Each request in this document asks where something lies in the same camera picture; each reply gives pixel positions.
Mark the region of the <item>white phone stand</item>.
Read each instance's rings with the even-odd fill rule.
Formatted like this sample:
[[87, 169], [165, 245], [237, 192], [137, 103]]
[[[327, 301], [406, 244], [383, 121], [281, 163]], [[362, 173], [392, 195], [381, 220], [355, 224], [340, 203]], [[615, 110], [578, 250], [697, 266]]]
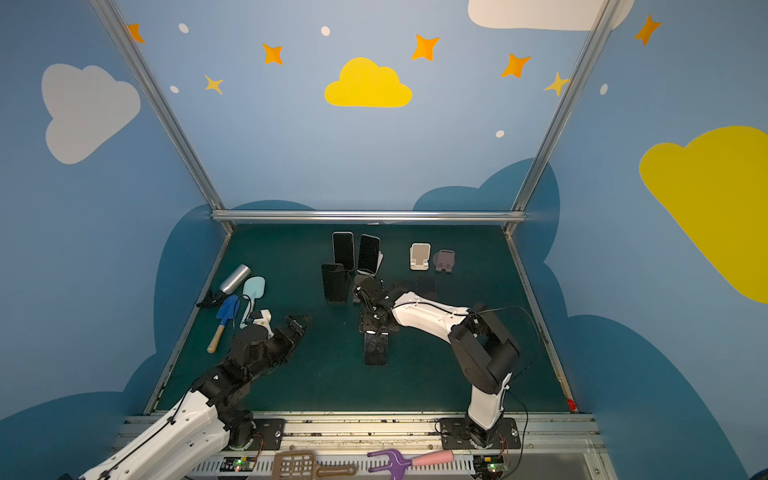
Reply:
[[413, 271], [427, 271], [431, 258], [431, 245], [429, 243], [416, 242], [409, 249], [409, 265]]

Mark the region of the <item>purple phone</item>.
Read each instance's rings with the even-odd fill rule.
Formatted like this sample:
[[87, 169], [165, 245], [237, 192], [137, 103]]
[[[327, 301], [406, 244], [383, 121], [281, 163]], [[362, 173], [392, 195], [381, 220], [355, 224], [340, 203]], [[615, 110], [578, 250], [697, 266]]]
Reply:
[[437, 283], [434, 276], [419, 276], [416, 279], [416, 293], [424, 298], [437, 297]]

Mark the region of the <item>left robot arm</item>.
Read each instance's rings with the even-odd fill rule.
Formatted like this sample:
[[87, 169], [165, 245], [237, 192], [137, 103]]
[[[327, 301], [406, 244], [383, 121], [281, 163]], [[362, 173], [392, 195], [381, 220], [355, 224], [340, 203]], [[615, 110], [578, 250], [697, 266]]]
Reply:
[[227, 355], [199, 377], [159, 420], [82, 479], [182, 479], [227, 447], [254, 439], [253, 414], [240, 406], [258, 378], [286, 363], [312, 325], [309, 315], [284, 324], [253, 324], [236, 333]]

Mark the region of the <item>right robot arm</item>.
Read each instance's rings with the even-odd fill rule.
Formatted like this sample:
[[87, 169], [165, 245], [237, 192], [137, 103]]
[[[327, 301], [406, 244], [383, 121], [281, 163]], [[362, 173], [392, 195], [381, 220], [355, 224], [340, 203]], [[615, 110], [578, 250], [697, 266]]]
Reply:
[[483, 441], [495, 433], [521, 349], [493, 311], [449, 306], [413, 291], [389, 291], [373, 277], [361, 280], [354, 294], [361, 302], [361, 331], [377, 350], [384, 350], [379, 336], [401, 327], [448, 343], [472, 386], [466, 428]]

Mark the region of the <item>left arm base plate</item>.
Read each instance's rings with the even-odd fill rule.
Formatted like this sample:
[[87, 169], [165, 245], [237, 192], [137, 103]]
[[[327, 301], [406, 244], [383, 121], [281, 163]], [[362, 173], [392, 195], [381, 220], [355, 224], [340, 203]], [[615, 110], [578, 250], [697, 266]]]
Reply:
[[239, 451], [278, 451], [285, 424], [283, 418], [255, 418], [242, 422], [232, 430], [229, 448]]

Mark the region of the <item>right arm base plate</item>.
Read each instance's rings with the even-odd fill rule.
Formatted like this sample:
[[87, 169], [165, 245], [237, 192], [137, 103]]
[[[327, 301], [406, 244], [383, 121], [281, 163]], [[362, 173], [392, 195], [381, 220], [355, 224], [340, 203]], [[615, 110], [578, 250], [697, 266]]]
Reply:
[[513, 418], [501, 417], [489, 430], [484, 430], [468, 417], [443, 417], [437, 421], [444, 450], [519, 450], [522, 429]]

